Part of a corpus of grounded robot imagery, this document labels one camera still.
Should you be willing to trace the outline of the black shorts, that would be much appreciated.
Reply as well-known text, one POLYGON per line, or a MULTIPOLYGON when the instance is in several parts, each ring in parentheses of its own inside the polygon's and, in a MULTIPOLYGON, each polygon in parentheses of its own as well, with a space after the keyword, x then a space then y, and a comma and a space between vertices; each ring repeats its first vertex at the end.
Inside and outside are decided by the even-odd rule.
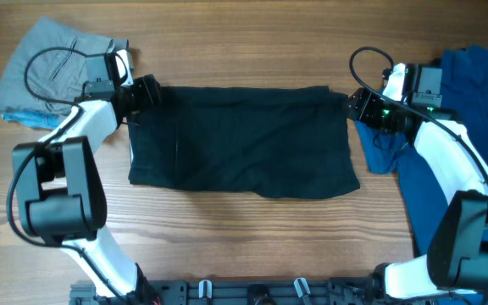
POLYGON ((344 94, 299 89, 166 86, 130 118, 133 185, 327 199, 360 187, 344 94))

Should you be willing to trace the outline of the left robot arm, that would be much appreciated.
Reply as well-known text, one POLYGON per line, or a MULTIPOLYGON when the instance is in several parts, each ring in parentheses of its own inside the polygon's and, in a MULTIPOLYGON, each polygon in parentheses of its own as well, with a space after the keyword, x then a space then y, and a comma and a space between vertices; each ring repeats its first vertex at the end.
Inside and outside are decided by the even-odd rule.
POLYGON ((94 153, 125 117, 158 102, 148 75, 135 80, 125 50, 85 57, 88 76, 69 116, 38 141, 12 151, 8 223, 21 240, 67 253, 100 304, 159 304, 161 296, 106 226, 108 205, 94 153))

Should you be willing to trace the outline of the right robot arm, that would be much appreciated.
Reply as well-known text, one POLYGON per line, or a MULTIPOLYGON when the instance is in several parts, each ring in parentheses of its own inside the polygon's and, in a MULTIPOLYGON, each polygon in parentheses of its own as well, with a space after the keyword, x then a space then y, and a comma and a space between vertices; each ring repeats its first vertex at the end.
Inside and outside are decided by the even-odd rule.
POLYGON ((425 255, 379 267, 372 277, 378 294, 392 301, 488 297, 488 165, 457 113, 440 106, 440 69, 391 65, 383 78, 383 91, 359 83, 347 100, 347 117, 404 136, 428 164, 446 211, 425 255))

